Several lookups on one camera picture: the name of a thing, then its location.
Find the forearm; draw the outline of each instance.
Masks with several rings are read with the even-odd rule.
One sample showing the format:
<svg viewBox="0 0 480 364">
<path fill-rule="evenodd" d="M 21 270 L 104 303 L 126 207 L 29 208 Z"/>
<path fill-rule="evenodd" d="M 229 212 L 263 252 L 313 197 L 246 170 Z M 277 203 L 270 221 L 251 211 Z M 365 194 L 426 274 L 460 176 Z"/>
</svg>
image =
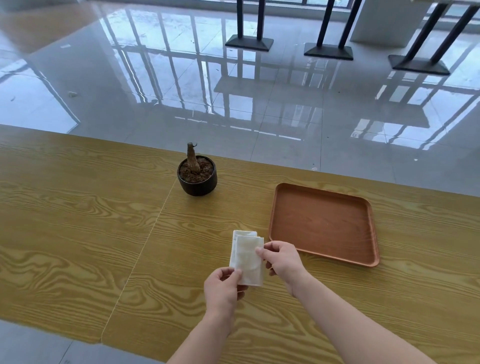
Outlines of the forearm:
<svg viewBox="0 0 480 364">
<path fill-rule="evenodd" d="M 230 321 L 205 314 L 167 364 L 215 364 L 230 332 Z"/>
<path fill-rule="evenodd" d="M 310 274 L 302 277 L 295 295 L 330 339 L 345 364 L 434 363 Z"/>
</svg>

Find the brown tray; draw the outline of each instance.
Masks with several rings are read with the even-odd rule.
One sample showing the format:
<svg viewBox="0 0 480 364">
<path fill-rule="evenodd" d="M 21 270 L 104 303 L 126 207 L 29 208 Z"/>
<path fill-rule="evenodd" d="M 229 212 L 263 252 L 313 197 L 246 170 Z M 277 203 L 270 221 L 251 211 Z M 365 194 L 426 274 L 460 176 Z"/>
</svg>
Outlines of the brown tray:
<svg viewBox="0 0 480 364">
<path fill-rule="evenodd" d="M 303 252 L 361 266 L 380 262 L 372 206 L 361 197 L 281 183 L 268 236 Z"/>
</svg>

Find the plant pot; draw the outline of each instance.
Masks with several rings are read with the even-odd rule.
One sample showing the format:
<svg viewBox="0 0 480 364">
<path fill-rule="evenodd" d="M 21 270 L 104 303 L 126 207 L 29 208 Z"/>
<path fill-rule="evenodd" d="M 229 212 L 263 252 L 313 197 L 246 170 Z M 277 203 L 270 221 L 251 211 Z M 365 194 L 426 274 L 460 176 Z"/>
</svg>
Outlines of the plant pot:
<svg viewBox="0 0 480 364">
<path fill-rule="evenodd" d="M 177 177 L 180 181 L 180 185 L 183 188 L 183 190 L 191 196 L 205 196 L 206 194 L 209 194 L 210 192 L 212 192 L 216 187 L 215 163 L 209 157 L 197 156 L 197 158 L 199 157 L 207 159 L 213 166 L 213 173 L 207 180 L 203 182 L 198 182 L 198 183 L 190 183 L 190 182 L 184 181 L 180 177 L 180 167 L 182 166 L 182 164 L 184 164 L 187 161 L 186 158 L 179 164 L 179 167 L 177 168 Z"/>
</svg>

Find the black metal base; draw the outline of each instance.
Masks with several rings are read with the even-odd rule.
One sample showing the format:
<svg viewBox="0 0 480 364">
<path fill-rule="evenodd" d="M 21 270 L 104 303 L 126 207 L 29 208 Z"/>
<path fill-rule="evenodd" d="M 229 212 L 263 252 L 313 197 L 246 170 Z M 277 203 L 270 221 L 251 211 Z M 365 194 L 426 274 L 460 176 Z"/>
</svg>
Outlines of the black metal base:
<svg viewBox="0 0 480 364">
<path fill-rule="evenodd" d="M 398 56 L 396 54 L 388 56 L 388 60 L 394 70 L 437 74 L 439 76 L 450 75 L 450 71 L 442 61 L 433 64 L 428 58 L 414 58 L 407 62 L 404 62 L 404 59 L 405 56 Z"/>
<path fill-rule="evenodd" d="M 316 43 L 305 43 L 305 56 L 335 58 L 336 60 L 353 61 L 353 52 L 351 47 L 329 46 L 323 44 L 317 47 Z"/>
<path fill-rule="evenodd" d="M 238 38 L 238 36 L 235 34 L 228 40 L 227 43 L 225 43 L 225 46 L 268 52 L 272 47 L 272 44 L 273 39 L 270 38 L 263 38 L 262 40 L 258 40 L 255 36 L 243 36 L 242 38 Z"/>
</svg>

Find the tray rim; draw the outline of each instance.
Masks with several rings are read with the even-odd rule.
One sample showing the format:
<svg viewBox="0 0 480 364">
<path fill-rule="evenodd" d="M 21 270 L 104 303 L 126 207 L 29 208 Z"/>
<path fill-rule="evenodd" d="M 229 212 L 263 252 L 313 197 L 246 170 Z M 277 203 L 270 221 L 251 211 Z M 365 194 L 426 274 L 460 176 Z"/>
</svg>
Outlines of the tray rim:
<svg viewBox="0 0 480 364">
<path fill-rule="evenodd" d="M 375 256 L 375 259 L 372 263 L 365 264 L 365 263 L 360 263 L 360 262 L 350 260 L 350 259 L 342 259 L 342 258 L 338 258 L 336 256 L 321 254 L 321 253 L 315 253 L 315 252 L 312 252 L 310 250 L 299 249 L 299 248 L 295 247 L 298 251 L 310 253 L 310 254 L 317 255 L 317 256 L 323 256 L 325 258 L 334 259 L 334 260 L 337 260 L 337 261 L 340 261 L 340 262 L 347 262 L 347 263 L 355 264 L 355 265 L 362 266 L 362 267 L 372 268 L 372 267 L 376 267 L 380 263 L 380 252 L 378 250 L 377 231 L 376 231 L 375 223 L 374 223 L 374 220 L 373 220 L 372 205 L 370 204 L 370 202 L 366 198 L 359 197 L 359 196 L 354 196 L 354 195 L 350 195 L 350 194 L 341 194 L 339 192 L 333 192 L 333 191 L 328 191 L 328 190 L 322 190 L 320 188 L 302 186 L 300 184 L 293 184 L 293 183 L 287 183 L 287 182 L 279 183 L 275 187 L 275 193 L 274 193 L 274 196 L 273 196 L 273 203 L 272 203 L 272 212 L 270 214 L 270 224 L 268 226 L 268 239 L 270 239 L 270 241 L 273 240 L 272 239 L 272 225 L 273 225 L 273 219 L 274 219 L 274 215 L 275 215 L 276 197 L 277 197 L 278 190 L 280 188 L 282 188 L 283 186 L 294 186 L 295 188 L 300 188 L 300 189 L 303 189 L 303 190 L 316 190 L 316 191 L 321 191 L 322 193 L 326 193 L 326 194 L 337 195 L 340 198 L 348 197 L 348 198 L 355 198 L 355 199 L 362 200 L 363 203 L 367 206 L 367 215 L 368 215 L 368 220 L 369 220 L 369 226 L 370 226 L 370 230 L 372 232 L 373 255 Z"/>
</svg>

